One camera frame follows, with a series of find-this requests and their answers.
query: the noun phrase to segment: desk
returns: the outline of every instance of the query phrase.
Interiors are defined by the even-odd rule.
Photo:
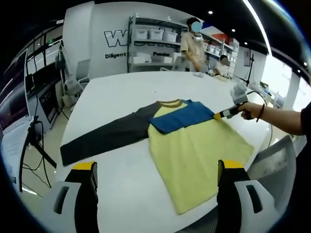
[[[190,72],[139,72],[90,81],[70,116],[62,145],[157,100],[192,99],[214,112],[231,107],[236,82],[204,78]],[[262,104],[256,93],[249,100]],[[249,169],[268,133],[268,123],[225,119],[255,147]],[[178,216],[149,152],[148,139],[82,161],[98,163],[98,226],[109,233],[173,233],[197,221],[214,207],[216,196]],[[57,166],[57,180],[65,180],[75,164]]]

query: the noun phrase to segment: ceiling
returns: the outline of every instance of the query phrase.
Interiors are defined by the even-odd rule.
[[[286,23],[279,18],[261,0],[249,0],[255,8],[262,24],[267,32],[271,47],[274,47],[287,54],[303,66],[304,58],[301,56],[300,41],[289,32]],[[66,9],[87,0],[54,0],[50,3],[29,0],[23,3],[10,2],[7,7],[8,18],[2,20],[2,32],[4,36],[4,54],[1,57],[0,71],[9,65],[19,50],[29,42],[42,29],[55,24],[58,19],[65,17]],[[95,3],[107,1],[96,0]],[[180,11],[187,12],[204,21],[210,22],[227,35],[236,38],[240,44],[248,43],[251,49],[266,53],[261,32],[242,0],[213,0],[213,1],[191,1],[189,4],[175,5],[171,1],[144,1],[159,5],[168,6]],[[311,30],[308,24],[307,1],[305,0],[279,0],[296,20],[302,29],[306,39],[311,41]]]

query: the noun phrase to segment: computer screen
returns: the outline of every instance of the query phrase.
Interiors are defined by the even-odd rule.
[[[0,125],[2,130],[28,114],[24,75],[27,51],[16,58],[0,79]]]

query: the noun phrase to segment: person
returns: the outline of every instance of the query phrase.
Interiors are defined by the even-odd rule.
[[[279,129],[295,135],[305,135],[307,144],[296,158],[296,176],[291,198],[282,219],[269,232],[300,232],[297,227],[308,226],[311,207],[310,173],[311,169],[311,103],[301,112],[275,109],[247,102],[239,107],[242,117],[247,118],[246,111],[252,118],[271,123]]]
[[[187,58],[188,63],[186,68],[189,71],[194,71],[193,69],[195,69],[197,72],[207,72],[208,67],[204,64],[203,37],[199,32],[194,32],[192,29],[192,25],[195,22],[200,23],[200,21],[194,17],[187,20],[189,31],[183,34],[181,38],[180,50]]]
[[[217,62],[215,65],[215,74],[222,75],[224,77],[227,77],[229,67],[227,66],[229,63],[228,57],[226,55],[220,56],[220,62]]]

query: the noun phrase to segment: gray floor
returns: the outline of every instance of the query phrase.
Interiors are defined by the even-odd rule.
[[[65,114],[70,117],[70,109],[64,109]],[[48,131],[44,136],[44,149],[50,155],[52,159],[54,159],[57,163],[60,162],[60,143],[63,137],[63,133],[65,131],[67,125],[67,119],[60,114],[56,119],[56,122],[53,128]],[[273,127],[273,136],[272,136],[272,144],[280,140],[282,137],[286,135],[285,132]],[[270,133],[267,134],[267,137],[262,145],[262,150],[267,148]],[[35,148],[29,147],[26,150],[24,163],[29,165],[31,168],[37,167],[41,160],[41,155]],[[259,177],[263,173],[272,172],[274,169],[279,166],[278,159],[274,159],[273,161],[263,161],[259,166],[251,167],[249,169],[249,175],[251,177]],[[56,171],[55,169],[46,162],[47,174],[50,180],[51,185],[55,183]],[[37,171],[34,171],[36,175],[38,175],[43,182],[47,183],[43,164],[39,167]],[[38,205],[40,204],[41,197],[44,196],[49,188],[45,183],[43,183],[37,176],[35,176],[30,170],[23,169],[22,173],[22,182],[23,182],[23,192],[20,193],[20,197],[28,207],[31,212],[37,210]]]

